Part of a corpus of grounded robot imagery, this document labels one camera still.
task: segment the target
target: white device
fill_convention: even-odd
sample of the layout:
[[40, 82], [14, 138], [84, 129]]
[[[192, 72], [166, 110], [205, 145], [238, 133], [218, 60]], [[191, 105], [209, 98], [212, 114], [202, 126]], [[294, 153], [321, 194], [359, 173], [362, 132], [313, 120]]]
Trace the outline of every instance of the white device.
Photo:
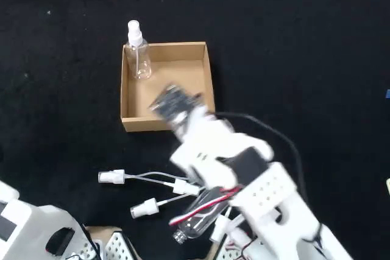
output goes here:
[[0, 181], [0, 260], [95, 258], [94, 248], [69, 213], [18, 197], [18, 191]]
[[[352, 259], [307, 207], [283, 165], [272, 162], [273, 151], [268, 143], [234, 133], [228, 124], [208, 113], [199, 98], [187, 96], [175, 85], [169, 85], [151, 109], [173, 128], [182, 142], [171, 161], [190, 178], [201, 180], [207, 189], [233, 189], [238, 185], [234, 170], [218, 158], [234, 158], [247, 149], [255, 149], [258, 157], [269, 162], [268, 168], [229, 203], [241, 211], [275, 259]], [[279, 223], [275, 221], [275, 208], [282, 214]]]

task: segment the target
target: red wire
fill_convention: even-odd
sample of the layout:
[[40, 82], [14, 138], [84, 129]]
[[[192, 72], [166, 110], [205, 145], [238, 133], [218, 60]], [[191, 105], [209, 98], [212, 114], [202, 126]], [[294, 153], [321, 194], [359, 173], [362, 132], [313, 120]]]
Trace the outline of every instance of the red wire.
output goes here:
[[239, 188], [233, 188], [231, 189], [231, 192], [229, 192], [228, 194], [226, 194], [225, 196], [221, 197], [219, 200], [213, 202], [213, 203], [209, 203], [209, 204], [206, 204], [204, 205], [203, 207], [201, 207], [200, 209], [195, 209], [193, 212], [189, 213], [187, 216], [183, 217], [182, 219], [180, 220], [176, 220], [175, 222], [171, 222], [169, 225], [170, 226], [173, 226], [173, 225], [177, 225], [178, 223], [180, 222], [183, 222], [184, 220], [187, 220], [189, 219], [190, 217], [193, 217], [195, 214], [201, 212], [202, 210], [204, 209], [207, 209], [209, 207], [212, 207], [214, 206], [215, 204], [218, 204], [220, 202], [223, 202], [223, 201], [226, 201], [227, 199], [229, 199], [231, 196], [235, 195], [237, 192], [239, 191]]

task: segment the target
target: perforated plate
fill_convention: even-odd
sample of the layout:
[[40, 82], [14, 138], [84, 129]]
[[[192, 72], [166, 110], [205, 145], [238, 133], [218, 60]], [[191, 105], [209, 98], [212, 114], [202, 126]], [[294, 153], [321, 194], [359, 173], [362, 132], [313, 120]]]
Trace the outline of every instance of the perforated plate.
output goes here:
[[105, 246], [107, 260], [135, 260], [131, 249], [123, 235], [115, 232]]

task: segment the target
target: white plastic bracket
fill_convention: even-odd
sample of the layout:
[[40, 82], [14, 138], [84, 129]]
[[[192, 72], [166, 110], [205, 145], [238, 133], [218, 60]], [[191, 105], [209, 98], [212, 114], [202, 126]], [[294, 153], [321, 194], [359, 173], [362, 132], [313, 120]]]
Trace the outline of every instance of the white plastic bracket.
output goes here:
[[232, 206], [245, 206], [257, 216], [271, 212], [296, 191], [296, 185], [281, 163], [272, 163], [268, 170], [246, 186], [233, 200]]

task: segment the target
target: black cable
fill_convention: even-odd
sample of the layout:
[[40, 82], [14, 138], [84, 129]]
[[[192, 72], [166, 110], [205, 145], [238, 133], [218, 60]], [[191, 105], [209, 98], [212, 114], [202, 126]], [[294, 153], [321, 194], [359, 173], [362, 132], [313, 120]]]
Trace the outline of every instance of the black cable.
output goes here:
[[98, 248], [96, 248], [95, 246], [95, 243], [92, 241], [92, 238], [91, 238], [91, 235], [89, 234], [89, 232], [85, 229], [85, 226], [81, 223], [79, 223], [76, 219], [75, 221], [80, 225], [81, 227], [81, 230], [83, 231], [85, 237], [87, 238], [87, 240], [89, 241], [89, 243], [91, 244], [91, 246], [93, 247], [93, 250], [95, 251], [96, 253], [96, 258], [97, 260], [102, 260], [102, 258], [100, 257], [100, 253], [98, 251]]
[[79, 260], [81, 260], [80, 255], [73, 255], [73, 256], [70, 256], [70, 257], [65, 258], [65, 260], [72, 259], [73, 257], [78, 257]]
[[296, 171], [297, 171], [297, 175], [298, 175], [298, 185], [299, 185], [300, 195], [302, 196], [303, 200], [306, 203], [308, 203], [307, 192], [306, 192], [306, 184], [305, 184], [305, 176], [303, 175], [302, 160], [301, 160], [301, 157], [300, 157], [300, 154], [299, 154], [299, 151], [298, 151], [297, 147], [295, 146], [295, 144], [293, 143], [293, 141], [291, 139], [289, 139], [282, 132], [272, 128], [270, 125], [260, 121], [259, 119], [255, 118], [255, 117], [253, 117], [253, 116], [251, 116], [249, 114], [229, 113], [229, 112], [215, 112], [214, 114], [217, 115], [217, 116], [225, 117], [225, 118], [243, 118], [243, 119], [250, 120], [250, 121], [256, 123], [257, 125], [259, 125], [260, 127], [262, 127], [264, 129], [272, 132], [273, 134], [279, 136], [279, 138], [281, 138], [282, 140], [287, 142], [287, 144], [291, 148], [291, 151], [292, 151], [292, 153], [293, 153], [293, 155], [295, 157], [295, 161], [296, 161]]
[[245, 251], [245, 249], [247, 248], [247, 247], [249, 247], [254, 241], [256, 241], [257, 240], [257, 237], [255, 238], [255, 239], [252, 239], [248, 244], [246, 244], [242, 249], [241, 249], [241, 255], [239, 256], [239, 257], [237, 257], [235, 260], [238, 260], [238, 259], [240, 259], [240, 258], [242, 258], [242, 259], [245, 259], [245, 257], [244, 257], [244, 251]]

